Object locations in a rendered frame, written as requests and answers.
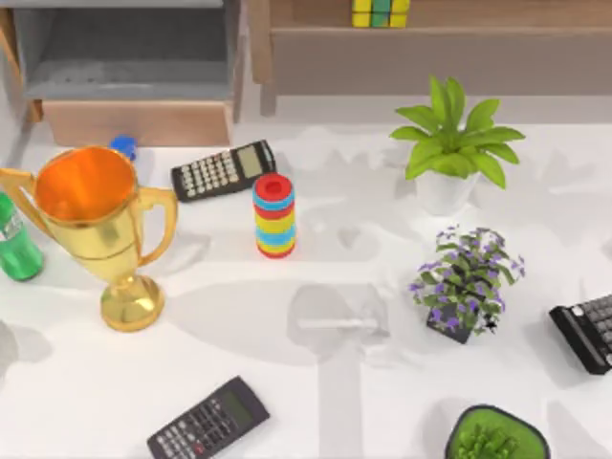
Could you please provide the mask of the purple flower plant black pot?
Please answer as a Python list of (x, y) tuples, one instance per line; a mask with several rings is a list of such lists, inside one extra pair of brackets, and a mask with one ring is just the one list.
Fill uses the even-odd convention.
[(426, 262), (408, 285), (413, 301), (427, 308), (426, 326), (460, 344), (494, 333), (506, 311), (504, 285), (526, 275), (525, 259), (508, 253), (498, 231), (451, 225), (436, 234), (439, 258)]

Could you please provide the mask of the black calculator with pale keys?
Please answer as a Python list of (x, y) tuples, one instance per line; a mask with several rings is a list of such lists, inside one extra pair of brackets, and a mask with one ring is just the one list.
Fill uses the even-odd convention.
[(247, 190), (271, 172), (276, 172), (275, 157), (261, 140), (175, 166), (170, 178), (177, 199), (191, 203)]

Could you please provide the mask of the green bottle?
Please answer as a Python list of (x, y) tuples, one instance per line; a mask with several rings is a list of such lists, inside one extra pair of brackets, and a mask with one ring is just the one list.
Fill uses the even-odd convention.
[(0, 191), (0, 268), (12, 280), (27, 281), (43, 270), (44, 257), (10, 197)]

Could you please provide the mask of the wooden cupboard frame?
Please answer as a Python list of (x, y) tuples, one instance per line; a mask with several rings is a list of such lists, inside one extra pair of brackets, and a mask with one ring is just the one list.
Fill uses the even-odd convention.
[(24, 114), (28, 123), (38, 123), (43, 120), (42, 101), (28, 99), (24, 96), (24, 78), (18, 53), (17, 33), (13, 8), (0, 4), (0, 51), (8, 62), (10, 69), (10, 95), (16, 97), (23, 107), (18, 110)]

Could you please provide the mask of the black calculator with grey keys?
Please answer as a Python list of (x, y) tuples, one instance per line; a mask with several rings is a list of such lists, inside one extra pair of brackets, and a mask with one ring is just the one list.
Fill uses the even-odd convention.
[(612, 371), (612, 294), (556, 306), (549, 317), (589, 374)]

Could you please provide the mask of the yellow and green cube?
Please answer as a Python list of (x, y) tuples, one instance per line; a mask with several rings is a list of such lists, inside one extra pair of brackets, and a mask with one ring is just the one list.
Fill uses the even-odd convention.
[(354, 28), (406, 27), (410, 0), (352, 0)]

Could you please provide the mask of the pale wooden drawer front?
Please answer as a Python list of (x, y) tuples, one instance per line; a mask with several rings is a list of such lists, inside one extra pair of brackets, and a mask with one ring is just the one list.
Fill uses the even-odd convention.
[(142, 146), (227, 146), (235, 122), (227, 101), (45, 100), (42, 111), (63, 146), (106, 145), (121, 135)]

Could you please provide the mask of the gold trophy cup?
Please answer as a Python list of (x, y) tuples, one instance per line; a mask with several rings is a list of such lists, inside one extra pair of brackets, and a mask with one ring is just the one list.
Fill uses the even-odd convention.
[(105, 281), (100, 314), (109, 327), (136, 332), (158, 319), (164, 292), (138, 269), (173, 240), (173, 190), (141, 186), (123, 154), (99, 145), (63, 152), (37, 174), (0, 168), (0, 186), (43, 233)]

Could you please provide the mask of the blue bottle cap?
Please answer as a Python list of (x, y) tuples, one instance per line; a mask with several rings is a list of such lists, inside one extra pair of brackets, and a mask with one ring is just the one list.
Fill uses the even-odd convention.
[(134, 162), (137, 158), (137, 141), (130, 136), (119, 135), (108, 143), (108, 147), (118, 151), (130, 162)]

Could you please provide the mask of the green succulent in dark pot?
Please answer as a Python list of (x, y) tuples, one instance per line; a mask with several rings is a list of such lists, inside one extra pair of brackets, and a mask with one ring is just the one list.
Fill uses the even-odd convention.
[(529, 423), (493, 405), (467, 408), (455, 423), (444, 459), (552, 459), (548, 443)]

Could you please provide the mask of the stack of coloured rings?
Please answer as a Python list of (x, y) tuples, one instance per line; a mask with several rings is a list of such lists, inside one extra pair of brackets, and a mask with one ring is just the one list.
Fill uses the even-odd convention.
[(255, 215), (255, 242), (269, 258), (284, 258), (295, 248), (295, 189), (279, 173), (258, 178), (252, 189)]

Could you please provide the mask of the wooden open shelf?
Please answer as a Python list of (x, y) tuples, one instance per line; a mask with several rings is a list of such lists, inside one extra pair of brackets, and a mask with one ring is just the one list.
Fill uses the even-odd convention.
[(402, 27), (361, 28), (352, 0), (245, 0), (251, 74), (279, 96), (612, 96), (612, 0), (409, 0)]

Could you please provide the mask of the black calculator with dark keys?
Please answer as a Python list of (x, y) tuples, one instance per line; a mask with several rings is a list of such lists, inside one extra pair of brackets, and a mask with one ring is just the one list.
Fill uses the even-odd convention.
[(269, 418), (250, 386), (236, 376), (152, 434), (146, 444), (154, 459), (211, 459)]

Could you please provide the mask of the green plant in white pot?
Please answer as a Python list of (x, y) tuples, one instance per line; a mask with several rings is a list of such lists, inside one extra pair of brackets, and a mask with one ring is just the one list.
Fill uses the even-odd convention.
[(409, 125), (390, 133), (395, 141), (412, 142), (404, 177), (415, 184), (417, 197), (432, 215), (458, 211), (481, 177), (504, 190), (502, 163), (517, 165), (512, 142), (526, 136), (494, 122), (500, 100), (485, 98), (466, 109), (467, 95), (456, 79), (429, 77), (429, 104), (400, 107)]

